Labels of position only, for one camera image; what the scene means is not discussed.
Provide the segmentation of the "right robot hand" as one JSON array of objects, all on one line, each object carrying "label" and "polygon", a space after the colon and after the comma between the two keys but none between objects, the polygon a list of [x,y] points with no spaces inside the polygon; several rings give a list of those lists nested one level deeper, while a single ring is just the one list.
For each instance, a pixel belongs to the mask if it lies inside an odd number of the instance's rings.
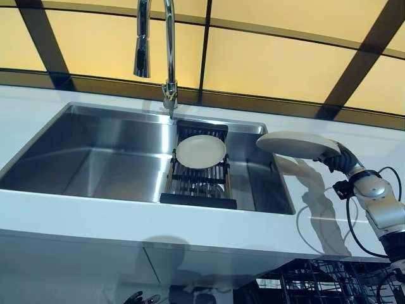
[{"label": "right robot hand", "polygon": [[329,171],[333,173],[334,171],[341,172],[345,175],[349,174],[355,168],[363,168],[363,164],[358,160],[358,158],[351,152],[350,149],[345,147],[343,144],[336,142],[337,147],[340,151],[339,155],[335,156],[321,156],[313,159],[314,162],[320,162],[328,167]]}]

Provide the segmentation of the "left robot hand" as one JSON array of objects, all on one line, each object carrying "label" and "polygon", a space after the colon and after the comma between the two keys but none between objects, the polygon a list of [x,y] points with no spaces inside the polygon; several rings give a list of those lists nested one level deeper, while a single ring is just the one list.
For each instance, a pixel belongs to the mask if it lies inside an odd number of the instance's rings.
[{"label": "left robot hand", "polygon": [[142,304],[143,303],[143,292],[138,291],[127,298],[124,304]]}]

